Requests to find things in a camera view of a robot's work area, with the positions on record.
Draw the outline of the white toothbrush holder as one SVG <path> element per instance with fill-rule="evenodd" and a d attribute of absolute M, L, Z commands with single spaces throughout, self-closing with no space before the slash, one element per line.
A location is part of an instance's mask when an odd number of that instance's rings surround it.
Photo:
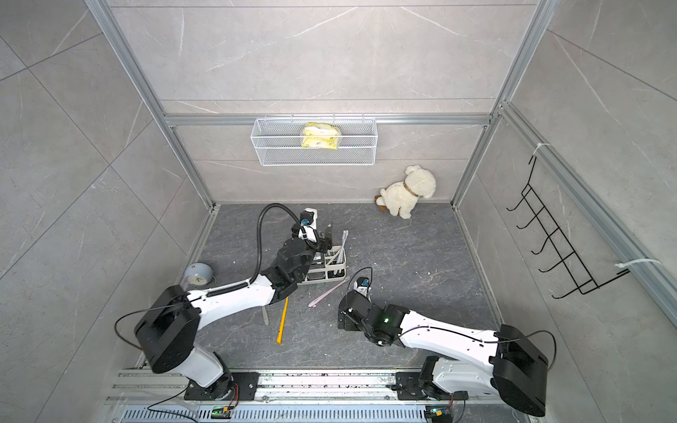
<path fill-rule="evenodd" d="M 309 273 L 300 286 L 310 286 L 329 282 L 340 282 L 347 274 L 347 256 L 341 246 L 332 247 L 327 253 L 317 253 L 311 263 Z"/>

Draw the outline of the yellow toothbrush pink bristles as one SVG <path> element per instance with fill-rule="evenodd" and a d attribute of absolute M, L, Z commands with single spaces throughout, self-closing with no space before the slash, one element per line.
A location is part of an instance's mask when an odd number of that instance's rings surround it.
<path fill-rule="evenodd" d="M 279 325 L 278 335 L 277 335 L 277 338 L 276 338 L 276 343 L 278 345 L 281 345 L 282 341 L 283 341 L 285 325 L 286 325 L 286 322 L 287 322 L 288 305 L 289 305 L 289 298 L 285 299 L 284 307 L 283 307 L 283 310 L 282 310 L 282 315 L 280 317 L 280 325 Z"/>

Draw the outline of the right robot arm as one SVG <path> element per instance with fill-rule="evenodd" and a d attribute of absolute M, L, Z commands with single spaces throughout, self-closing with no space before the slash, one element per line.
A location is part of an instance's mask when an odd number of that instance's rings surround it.
<path fill-rule="evenodd" d="M 447 324 L 394 304 L 381 308 L 354 290 L 338 308 L 338 327 L 344 331 L 359 331 L 379 347 L 430 352 L 420 375 L 424 395 L 435 399 L 457 392 L 487 395 L 519 412 L 545 415 L 551 366 L 517 328 L 504 324 L 499 331 L 490 331 Z"/>

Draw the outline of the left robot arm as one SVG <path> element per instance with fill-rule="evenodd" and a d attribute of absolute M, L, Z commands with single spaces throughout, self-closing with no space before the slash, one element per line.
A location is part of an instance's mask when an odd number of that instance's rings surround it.
<path fill-rule="evenodd" d="M 186 291 L 180 285 L 166 288 L 153 305 L 140 310 L 134 328 L 136 347 L 155 374 L 176 372 L 211 399 L 234 392 L 232 374 L 215 352 L 201 347 L 197 333 L 209 324 L 250 308 L 287 299 L 306 280 L 318 254 L 333 246 L 331 230 L 317 229 L 317 210 L 294 215 L 290 238 L 272 264 L 258 264 L 247 280 L 206 290 Z"/>

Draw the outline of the white plush dog toy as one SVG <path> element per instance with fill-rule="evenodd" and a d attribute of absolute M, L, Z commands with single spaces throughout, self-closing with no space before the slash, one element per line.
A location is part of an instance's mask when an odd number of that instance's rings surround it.
<path fill-rule="evenodd" d="M 427 169 L 419 165 L 405 169 L 405 179 L 381 189 L 375 196 L 375 204 L 391 216 L 409 220 L 418 201 L 432 199 L 437 190 L 437 180 Z"/>

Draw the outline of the yellow packet in basket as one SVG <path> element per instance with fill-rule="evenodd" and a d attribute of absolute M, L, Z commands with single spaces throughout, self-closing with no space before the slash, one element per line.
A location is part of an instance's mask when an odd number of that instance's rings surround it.
<path fill-rule="evenodd" d="M 342 133 L 329 123 L 306 123 L 301 130 L 301 147 L 338 150 Z"/>

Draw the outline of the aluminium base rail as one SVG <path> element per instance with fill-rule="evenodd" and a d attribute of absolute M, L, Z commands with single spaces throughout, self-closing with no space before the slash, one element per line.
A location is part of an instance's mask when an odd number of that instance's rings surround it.
<path fill-rule="evenodd" d="M 122 370 L 97 419 L 105 422 L 530 422 L 489 391 L 432 398 L 417 369 L 237 369 L 222 400 L 197 398 L 178 374 Z"/>

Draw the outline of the black wall hook rack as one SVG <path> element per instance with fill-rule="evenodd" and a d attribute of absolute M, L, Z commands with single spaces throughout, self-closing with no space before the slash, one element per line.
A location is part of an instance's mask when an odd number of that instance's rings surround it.
<path fill-rule="evenodd" d="M 527 222 L 516 225 L 516 229 L 525 231 L 537 227 L 542 232 L 541 246 L 536 250 L 530 250 L 533 256 L 541 256 L 544 252 L 555 253 L 555 262 L 546 268 L 539 268 L 538 273 L 548 274 L 558 269 L 564 269 L 567 280 L 573 284 L 571 289 L 562 294 L 551 294 L 551 298 L 562 300 L 573 294 L 587 295 L 615 282 L 615 280 L 630 275 L 628 269 L 620 269 L 615 273 L 615 276 L 605 281 L 599 281 L 592 275 L 569 236 L 562 230 L 562 226 L 557 222 L 532 184 L 536 162 L 536 156 L 529 159 L 529 174 L 523 189 L 519 192 L 518 202 L 514 206 L 507 207 L 506 211 L 509 213 L 528 212 Z"/>

